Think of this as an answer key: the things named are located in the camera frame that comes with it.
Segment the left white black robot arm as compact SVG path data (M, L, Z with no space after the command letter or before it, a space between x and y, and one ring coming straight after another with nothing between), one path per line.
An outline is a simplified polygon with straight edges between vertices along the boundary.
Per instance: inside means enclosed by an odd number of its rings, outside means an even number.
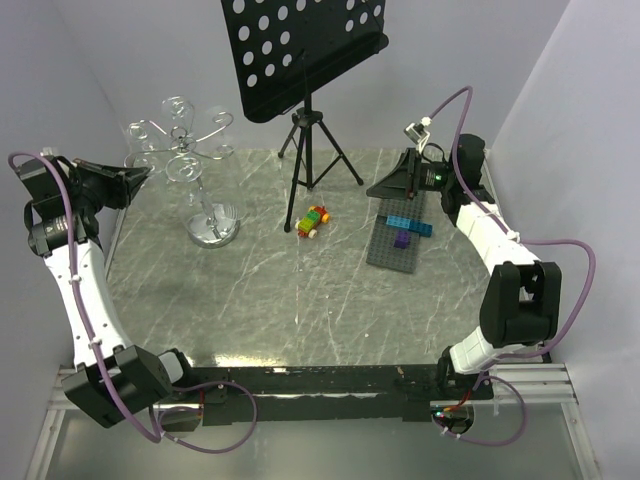
M184 402L197 377L177 349L159 355L135 345L118 318L106 280L97 214L126 209L150 174L63 156L12 153L8 164L29 192L24 224L61 294L73 336L74 372L66 398L104 428L170 397Z

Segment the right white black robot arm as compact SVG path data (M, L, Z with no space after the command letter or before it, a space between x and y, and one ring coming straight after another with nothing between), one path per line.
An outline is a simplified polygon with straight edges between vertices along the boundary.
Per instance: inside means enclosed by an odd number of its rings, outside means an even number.
M441 207L471 242L490 275L479 324L464 340L446 348L437 363L436 385L458 398L480 371L502 354L552 339L558 328L562 273L499 226L495 200L482 185L485 142L473 134L456 141L446 161L430 162L414 148L366 191L373 198L413 200L420 191L441 195Z

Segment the chrome wine glass rack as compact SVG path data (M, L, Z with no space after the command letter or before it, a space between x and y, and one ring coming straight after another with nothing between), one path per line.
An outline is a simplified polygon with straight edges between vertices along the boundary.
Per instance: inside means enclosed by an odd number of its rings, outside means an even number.
M204 135L195 128L197 111L182 95L161 102L167 126L150 119L130 123L126 136L131 153L126 164L149 169L133 206L153 220L176 220L192 243L217 249L234 241L246 203L233 161L234 147L223 136L234 117L222 109L211 116Z

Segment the blue lego brick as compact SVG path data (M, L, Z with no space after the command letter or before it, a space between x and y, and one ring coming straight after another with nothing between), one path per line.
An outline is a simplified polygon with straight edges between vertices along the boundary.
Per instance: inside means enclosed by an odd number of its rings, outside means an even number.
M433 227L430 224L396 215L388 215L386 218L386 225L396 229L417 233L422 237L430 237L433 231Z

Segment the purple lego brick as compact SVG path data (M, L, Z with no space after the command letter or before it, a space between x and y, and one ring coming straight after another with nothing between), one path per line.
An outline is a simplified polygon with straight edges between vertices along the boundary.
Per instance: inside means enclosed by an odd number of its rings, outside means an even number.
M411 232L404 229L398 229L395 233L393 247L396 249L407 249L411 241Z

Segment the grey lego baseplate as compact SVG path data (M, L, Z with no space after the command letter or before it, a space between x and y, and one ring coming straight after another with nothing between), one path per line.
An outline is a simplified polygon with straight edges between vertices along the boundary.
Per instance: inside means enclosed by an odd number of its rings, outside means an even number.
M426 199L380 202L370 237L366 263L402 273L415 272Z

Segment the colourful lego toy car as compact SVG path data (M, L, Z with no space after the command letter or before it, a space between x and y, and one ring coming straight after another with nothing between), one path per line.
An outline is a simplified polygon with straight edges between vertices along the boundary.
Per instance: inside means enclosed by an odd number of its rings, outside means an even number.
M321 224L326 224L330 220L330 214L324 206L311 206L305 216L295 223L297 235L301 238L314 239Z

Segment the black perforated music stand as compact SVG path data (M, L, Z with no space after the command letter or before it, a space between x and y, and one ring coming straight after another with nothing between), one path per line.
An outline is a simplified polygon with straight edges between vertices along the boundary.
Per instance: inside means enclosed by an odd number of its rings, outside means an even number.
M313 190L313 129L350 161L312 105L313 94L389 44L383 1L224 1L221 4L245 118L264 124L289 114L296 145L284 231L292 228L299 187Z

